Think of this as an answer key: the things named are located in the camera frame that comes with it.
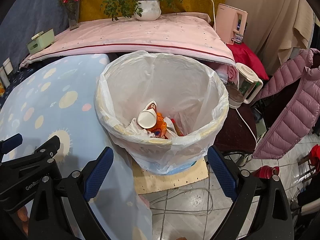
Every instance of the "ribbed white pot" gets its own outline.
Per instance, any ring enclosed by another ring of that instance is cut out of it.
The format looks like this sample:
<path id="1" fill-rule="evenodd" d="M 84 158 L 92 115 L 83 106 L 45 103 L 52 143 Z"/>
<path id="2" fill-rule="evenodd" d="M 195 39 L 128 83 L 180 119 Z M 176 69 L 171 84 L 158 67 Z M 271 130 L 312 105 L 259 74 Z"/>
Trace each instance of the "ribbed white pot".
<path id="1" fill-rule="evenodd" d="M 141 17 L 134 13 L 139 21 L 155 21 L 161 15 L 160 3 L 158 0 L 139 1 L 138 6 L 143 9 Z"/>

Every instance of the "light green container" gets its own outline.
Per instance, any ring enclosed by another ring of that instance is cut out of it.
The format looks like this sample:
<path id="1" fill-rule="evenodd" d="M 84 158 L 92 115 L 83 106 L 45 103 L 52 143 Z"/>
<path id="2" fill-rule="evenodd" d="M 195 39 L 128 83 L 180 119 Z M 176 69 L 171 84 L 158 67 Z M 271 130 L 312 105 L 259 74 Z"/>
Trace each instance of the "light green container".
<path id="1" fill-rule="evenodd" d="M 33 55 L 46 47 L 54 43 L 53 29 L 46 32 L 39 32 L 31 38 L 31 41 L 27 44 L 30 55 Z"/>

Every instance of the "glass kettle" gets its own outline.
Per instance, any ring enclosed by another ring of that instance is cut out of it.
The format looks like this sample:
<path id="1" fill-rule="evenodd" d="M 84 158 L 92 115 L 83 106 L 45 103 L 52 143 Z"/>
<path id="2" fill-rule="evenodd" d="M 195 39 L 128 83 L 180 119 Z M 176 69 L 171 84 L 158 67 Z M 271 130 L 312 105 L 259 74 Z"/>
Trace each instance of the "glass kettle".
<path id="1" fill-rule="evenodd" d="M 239 71 L 239 89 L 234 83 L 228 83 L 226 89 L 229 93 L 230 108 L 239 108 L 242 103 L 250 104 L 263 86 L 262 80 L 248 66 L 237 63 Z"/>

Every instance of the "red pillow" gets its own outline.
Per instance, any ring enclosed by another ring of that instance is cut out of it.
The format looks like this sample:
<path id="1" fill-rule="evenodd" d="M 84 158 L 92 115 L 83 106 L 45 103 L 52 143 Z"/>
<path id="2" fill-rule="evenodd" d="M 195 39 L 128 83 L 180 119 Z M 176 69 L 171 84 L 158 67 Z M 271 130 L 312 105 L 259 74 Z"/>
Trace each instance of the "red pillow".
<path id="1" fill-rule="evenodd" d="M 245 45 L 243 42 L 241 44 L 235 43 L 233 45 L 226 45 L 232 51 L 236 63 L 239 62 L 247 65 L 257 74 L 259 78 L 269 80 L 261 61 L 247 45 Z"/>

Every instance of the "white plastic bag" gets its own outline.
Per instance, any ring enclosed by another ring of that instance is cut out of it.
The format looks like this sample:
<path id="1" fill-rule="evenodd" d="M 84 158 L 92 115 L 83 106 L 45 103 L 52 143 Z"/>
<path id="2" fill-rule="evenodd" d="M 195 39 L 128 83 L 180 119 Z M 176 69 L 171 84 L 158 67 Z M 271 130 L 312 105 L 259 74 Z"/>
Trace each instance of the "white plastic bag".
<path id="1" fill-rule="evenodd" d="M 185 136 L 166 140 L 125 131 L 152 100 Z M 184 56 L 136 51 L 107 65 L 97 85 L 95 108 L 113 142 L 142 168 L 174 174 L 207 154 L 229 104 L 225 86 L 206 65 Z"/>

